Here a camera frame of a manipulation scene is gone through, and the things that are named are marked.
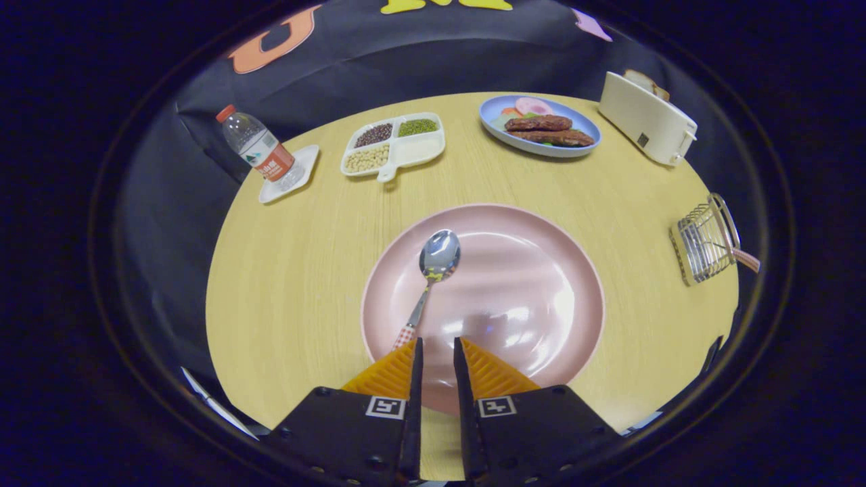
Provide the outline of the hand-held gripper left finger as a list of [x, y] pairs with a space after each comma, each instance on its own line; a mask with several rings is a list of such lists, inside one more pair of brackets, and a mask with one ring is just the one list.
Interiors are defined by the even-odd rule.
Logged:
[[423, 368], [409, 340], [352, 384], [313, 388], [263, 444], [321, 485], [420, 484]]

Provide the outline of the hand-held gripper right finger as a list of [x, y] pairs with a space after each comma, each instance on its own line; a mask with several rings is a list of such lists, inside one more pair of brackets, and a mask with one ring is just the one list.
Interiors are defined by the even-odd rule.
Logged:
[[580, 483], [621, 444], [569, 386], [542, 388], [465, 337], [453, 367], [467, 485]]

